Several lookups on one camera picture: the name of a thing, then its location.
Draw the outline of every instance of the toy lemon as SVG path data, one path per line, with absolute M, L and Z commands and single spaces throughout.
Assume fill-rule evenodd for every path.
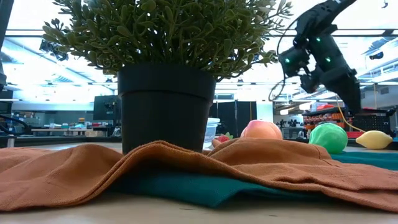
M 310 144 L 324 147 L 329 154 L 343 152 L 348 143 L 347 133 L 333 123 L 318 125 L 310 135 Z
M 355 141 L 367 149 L 384 149 L 392 142 L 392 137 L 382 131 L 366 131 Z

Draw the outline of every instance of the black plant pot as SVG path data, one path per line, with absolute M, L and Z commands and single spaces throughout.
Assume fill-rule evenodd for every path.
M 184 65 L 126 65 L 118 72 L 123 153 L 156 140 L 201 152 L 216 81 Z

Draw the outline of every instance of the table surface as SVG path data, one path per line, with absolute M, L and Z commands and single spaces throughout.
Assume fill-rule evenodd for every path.
M 98 143 L 121 151 L 121 143 Z M 78 144 L 35 146 L 61 150 Z M 348 147 L 346 151 L 365 151 Z M 103 195 L 72 208 L 0 213 L 1 224 L 47 223 L 398 223 L 398 215 L 344 202 L 276 202 L 237 198 L 221 208 L 209 209 L 161 198 L 133 195 Z

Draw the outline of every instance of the green toy fruit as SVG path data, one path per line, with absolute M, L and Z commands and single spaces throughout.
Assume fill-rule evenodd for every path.
M 346 131 L 332 123 L 318 125 L 310 134 L 310 144 L 324 147 L 329 154 L 343 152 L 347 143 Z

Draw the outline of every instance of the red toy fruit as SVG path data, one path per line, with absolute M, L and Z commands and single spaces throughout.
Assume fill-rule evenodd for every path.
M 229 137 L 225 136 L 225 135 L 220 135 L 217 140 L 219 140 L 220 142 L 226 142 L 229 140 Z

